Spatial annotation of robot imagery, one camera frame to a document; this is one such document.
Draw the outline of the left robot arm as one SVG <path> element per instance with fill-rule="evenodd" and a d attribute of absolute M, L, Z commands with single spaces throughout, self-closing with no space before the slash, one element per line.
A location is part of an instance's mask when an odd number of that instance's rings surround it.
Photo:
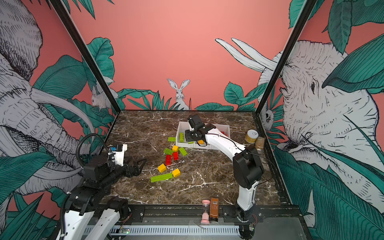
<path fill-rule="evenodd" d="M 118 165 L 114 157 L 115 154 L 106 159 L 96 156 L 85 164 L 84 178 L 63 201 L 58 240 L 80 240 L 101 200 L 110 194 L 112 185 L 122 177 L 139 176 L 147 161 L 141 159 L 132 165 Z M 113 226 L 119 221 L 128 220 L 132 212 L 127 200 L 119 197 L 110 199 L 87 239 L 105 239 Z"/>

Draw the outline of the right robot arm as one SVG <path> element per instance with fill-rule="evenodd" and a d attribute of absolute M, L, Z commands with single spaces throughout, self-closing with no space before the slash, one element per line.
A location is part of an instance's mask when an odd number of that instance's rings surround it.
<path fill-rule="evenodd" d="M 234 177 L 239 184 L 237 218 L 242 222 L 251 218 L 256 205 L 257 187 L 265 172 L 257 149 L 226 137 L 212 124 L 190 126 L 185 134 L 187 141 L 197 143 L 202 140 L 220 150 L 232 161 Z"/>

